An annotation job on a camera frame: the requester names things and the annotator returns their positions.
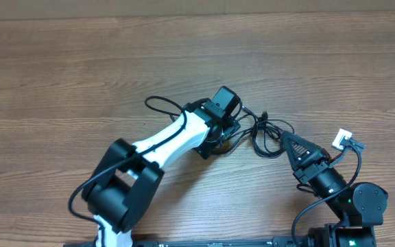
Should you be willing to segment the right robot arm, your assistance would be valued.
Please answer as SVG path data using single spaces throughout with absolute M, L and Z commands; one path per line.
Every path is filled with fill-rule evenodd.
M 355 180 L 362 165 L 361 153 L 366 146 L 352 137 L 352 133 L 341 129 L 332 147 L 339 151 L 336 157 L 322 147 L 285 131 L 281 141 L 285 149 L 293 176 L 298 181 L 296 188 L 311 193 L 314 202 L 297 214 L 291 226 L 291 235 L 285 237 L 287 246 L 376 246 L 374 227 L 383 224 L 387 208 L 388 193 L 374 183 Z M 347 152 L 357 155 L 357 167 L 349 181 L 335 169 Z M 337 216 L 337 223 L 310 228 L 305 236 L 296 235 L 296 224 L 300 218 L 325 203 Z

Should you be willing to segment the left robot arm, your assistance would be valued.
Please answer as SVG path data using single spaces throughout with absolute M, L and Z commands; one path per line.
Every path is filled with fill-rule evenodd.
M 147 211 L 165 174 L 189 150 L 203 159 L 215 153 L 240 125 L 240 97 L 221 87 L 213 98 L 180 108 L 173 123 L 159 133 L 129 144 L 117 139 L 82 185 L 82 199 L 93 214 L 98 235 L 95 246 L 131 246 L 131 230 Z

